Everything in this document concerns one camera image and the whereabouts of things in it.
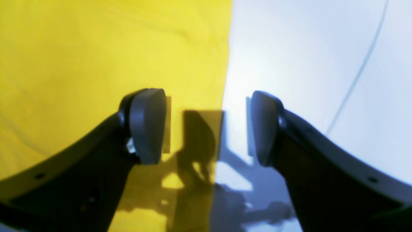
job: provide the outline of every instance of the yellow backdrop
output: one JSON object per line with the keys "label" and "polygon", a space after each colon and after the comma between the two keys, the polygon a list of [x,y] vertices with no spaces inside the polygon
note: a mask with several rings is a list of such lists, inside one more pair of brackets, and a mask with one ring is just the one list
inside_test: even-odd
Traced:
{"label": "yellow backdrop", "polygon": [[141,88],[170,97],[170,152],[136,166],[110,231],[207,231],[230,0],[0,1],[0,179]]}

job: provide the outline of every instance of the screw hole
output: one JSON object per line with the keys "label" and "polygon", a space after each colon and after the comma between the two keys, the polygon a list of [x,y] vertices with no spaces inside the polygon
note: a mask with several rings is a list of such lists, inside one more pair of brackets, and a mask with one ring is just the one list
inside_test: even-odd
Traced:
{"label": "screw hole", "polygon": [[378,179],[374,178],[374,177],[368,177],[368,181],[372,182],[372,183],[378,183]]}
{"label": "screw hole", "polygon": [[45,177],[45,176],[46,176],[45,173],[39,173],[39,174],[35,175],[34,178],[35,178],[36,180],[40,180],[40,179],[42,179],[42,178]]}

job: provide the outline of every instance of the yellow fabric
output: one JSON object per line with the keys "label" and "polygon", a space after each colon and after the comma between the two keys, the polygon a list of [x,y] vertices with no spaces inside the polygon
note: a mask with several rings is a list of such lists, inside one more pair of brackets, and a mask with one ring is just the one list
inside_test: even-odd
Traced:
{"label": "yellow fabric", "polygon": [[110,231],[207,231],[230,12],[230,0],[0,1],[0,179],[81,138],[124,95],[163,88],[170,154],[133,168]]}

